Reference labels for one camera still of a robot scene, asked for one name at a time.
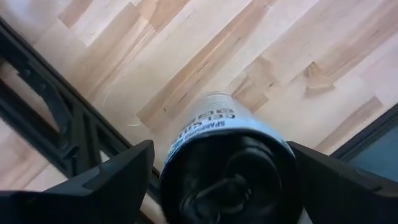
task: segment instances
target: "black metal frame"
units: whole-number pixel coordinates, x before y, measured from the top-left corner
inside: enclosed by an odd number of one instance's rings
[[[342,145],[331,157],[349,162],[396,126],[398,126],[398,104]]]
[[[51,65],[0,18],[0,58],[47,104],[58,131],[0,81],[0,116],[60,172],[71,178],[132,147]],[[153,167],[147,193],[159,201]],[[140,215],[139,223],[149,219]]]

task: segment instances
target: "parquet floor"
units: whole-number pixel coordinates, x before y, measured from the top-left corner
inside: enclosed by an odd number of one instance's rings
[[[153,139],[159,170],[201,93],[325,154],[398,102],[396,0],[0,0],[0,16],[128,140]],[[48,118],[9,65],[0,76]],[[64,179],[0,132],[1,189]]]

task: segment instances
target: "aerosol can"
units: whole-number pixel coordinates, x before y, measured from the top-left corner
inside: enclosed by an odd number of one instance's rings
[[[289,145],[233,97],[209,93],[171,145],[160,176],[170,224],[294,223],[302,211]]]

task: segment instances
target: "wooden floor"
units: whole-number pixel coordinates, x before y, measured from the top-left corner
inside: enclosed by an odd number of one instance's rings
[[[159,170],[201,93],[325,154],[398,102],[396,0],[0,0],[0,16],[128,140],[153,139]],[[49,116],[9,65],[0,76]],[[0,189],[65,179],[0,132]]]

